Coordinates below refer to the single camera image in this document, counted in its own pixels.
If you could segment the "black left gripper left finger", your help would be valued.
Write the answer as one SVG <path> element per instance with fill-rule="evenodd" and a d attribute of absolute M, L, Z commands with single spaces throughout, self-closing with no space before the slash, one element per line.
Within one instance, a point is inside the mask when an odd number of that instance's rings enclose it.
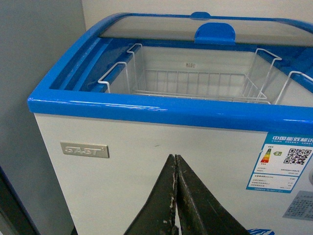
<path fill-rule="evenodd" d="M 177 159 L 170 154 L 142 209 L 126 235 L 177 235 L 175 225 L 178 186 Z"/>

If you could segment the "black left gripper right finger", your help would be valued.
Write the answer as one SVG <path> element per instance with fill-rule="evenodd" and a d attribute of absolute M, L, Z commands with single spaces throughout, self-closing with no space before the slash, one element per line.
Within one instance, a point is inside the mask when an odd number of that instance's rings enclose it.
<path fill-rule="evenodd" d="M 176 155 L 178 215 L 183 235 L 248 235 L 214 197 L 193 169 Z"/>

